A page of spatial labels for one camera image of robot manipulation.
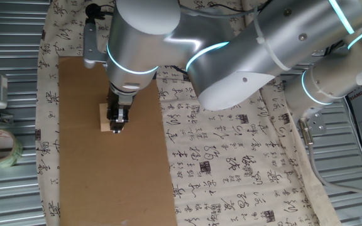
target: cloth with chinese characters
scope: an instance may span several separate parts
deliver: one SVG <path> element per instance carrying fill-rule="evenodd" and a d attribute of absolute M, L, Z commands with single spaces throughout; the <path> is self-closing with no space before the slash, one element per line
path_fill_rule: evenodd
<path fill-rule="evenodd" d="M 48 226 L 60 223 L 58 58 L 83 55 L 84 10 L 90 3 L 115 4 L 52 2 L 40 43 L 37 173 Z M 180 3 L 195 9 L 216 3 L 242 9 L 238 0 Z M 231 18 L 230 23 L 236 34 L 245 27 L 244 18 Z M 100 51 L 110 24 L 109 16 L 96 21 Z M 179 226 L 339 225 L 322 185 L 311 174 L 302 143 L 294 148 L 295 141 L 301 141 L 294 139 L 296 130 L 278 80 L 243 103 L 217 112 L 201 108 L 188 77 L 171 67 L 160 67 L 156 82 Z"/>

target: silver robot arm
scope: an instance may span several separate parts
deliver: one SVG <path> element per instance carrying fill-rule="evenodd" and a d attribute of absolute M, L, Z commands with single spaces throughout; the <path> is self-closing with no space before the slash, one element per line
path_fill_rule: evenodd
<path fill-rule="evenodd" d="M 94 35 L 96 27 L 91 27 L 87 25 L 85 33 L 89 31 Z M 128 101 L 119 100 L 121 103 L 130 106 L 130 97 L 151 82 L 158 66 L 181 65 L 186 67 L 203 108 L 220 110 L 247 99 L 314 50 L 361 29 L 362 5 L 354 0 L 273 0 L 238 36 L 234 36 L 227 18 L 207 18 L 190 11 L 183 13 L 176 0 L 117 0 L 107 55 L 92 56 L 97 51 L 96 41 L 89 43 L 85 35 L 84 58 L 87 67 L 105 62 L 111 92 L 118 99 L 128 97 Z M 362 54 L 362 50 L 355 49 L 353 46 L 353 53 L 349 55 Z M 304 82 L 311 74 L 313 71 L 303 75 Z M 328 79 L 324 76 L 322 83 L 329 84 Z M 326 103 L 327 98 L 331 98 L 330 95 L 318 97 L 317 91 L 310 87 L 307 94 L 303 85 L 296 84 L 286 87 L 288 106 L 294 117 L 305 117 L 312 106 L 322 107 L 311 97 Z M 330 92 L 333 97 L 339 97 L 348 90 L 342 87 Z M 305 95 L 294 95 L 295 92 Z"/>

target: corrugated metal surface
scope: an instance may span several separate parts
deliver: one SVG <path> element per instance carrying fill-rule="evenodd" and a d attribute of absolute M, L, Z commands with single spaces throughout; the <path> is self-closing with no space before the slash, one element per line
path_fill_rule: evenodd
<path fill-rule="evenodd" d="M 301 75 L 318 56 L 308 57 L 282 75 L 288 80 Z M 332 183 L 362 189 L 362 150 L 344 99 L 321 110 L 327 133 L 314 136 L 315 163 L 321 175 Z M 362 195 L 324 187 L 344 226 L 362 225 Z"/>
<path fill-rule="evenodd" d="M 0 0 L 0 71 L 9 76 L 8 128 L 24 145 L 18 164 L 0 169 L 0 225 L 45 225 L 35 156 L 37 55 L 48 0 Z M 310 57 L 284 76 L 296 77 Z M 327 134 L 315 137 L 317 166 L 327 180 L 362 188 L 362 154 L 343 102 L 322 110 Z M 362 225 L 362 195 L 326 188 L 345 226 Z"/>
<path fill-rule="evenodd" d="M 0 71 L 8 75 L 8 108 L 23 157 L 0 169 L 0 225 L 45 225 L 36 173 L 37 56 L 48 0 L 0 0 Z"/>

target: cardboard sheet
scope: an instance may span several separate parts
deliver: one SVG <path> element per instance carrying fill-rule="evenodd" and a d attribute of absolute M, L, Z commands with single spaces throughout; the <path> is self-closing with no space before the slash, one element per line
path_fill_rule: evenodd
<path fill-rule="evenodd" d="M 61 225 L 176 225 L 156 82 L 113 134 L 100 131 L 109 87 L 103 67 L 61 58 L 59 73 Z"/>

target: small wooden block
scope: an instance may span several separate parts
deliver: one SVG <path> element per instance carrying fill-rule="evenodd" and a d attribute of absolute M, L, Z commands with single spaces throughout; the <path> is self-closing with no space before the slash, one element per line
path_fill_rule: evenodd
<path fill-rule="evenodd" d="M 99 104 L 100 108 L 100 131 L 107 132 L 110 130 L 110 120 L 107 118 L 107 107 L 108 104 Z"/>

